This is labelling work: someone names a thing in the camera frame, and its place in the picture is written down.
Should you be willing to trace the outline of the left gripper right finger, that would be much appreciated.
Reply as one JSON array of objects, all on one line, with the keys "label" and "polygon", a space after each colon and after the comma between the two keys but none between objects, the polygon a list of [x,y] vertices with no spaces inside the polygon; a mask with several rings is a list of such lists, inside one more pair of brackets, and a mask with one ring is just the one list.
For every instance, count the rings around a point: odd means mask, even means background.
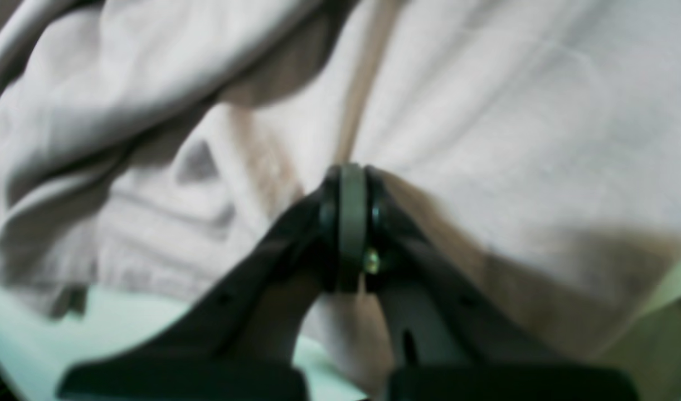
[{"label": "left gripper right finger", "polygon": [[366,287],[396,367],[386,400],[637,400],[622,371],[577,362],[511,321],[433,246],[365,167]]}]

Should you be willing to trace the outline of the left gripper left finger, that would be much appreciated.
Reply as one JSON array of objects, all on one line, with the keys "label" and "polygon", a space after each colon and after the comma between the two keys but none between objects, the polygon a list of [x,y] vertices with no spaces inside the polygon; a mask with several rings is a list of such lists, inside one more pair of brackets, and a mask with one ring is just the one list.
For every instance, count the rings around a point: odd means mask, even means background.
[{"label": "left gripper left finger", "polygon": [[308,400],[292,367],[303,318],[337,286],[341,168],[274,223],[251,253],[161,333],[78,363],[63,400]]}]

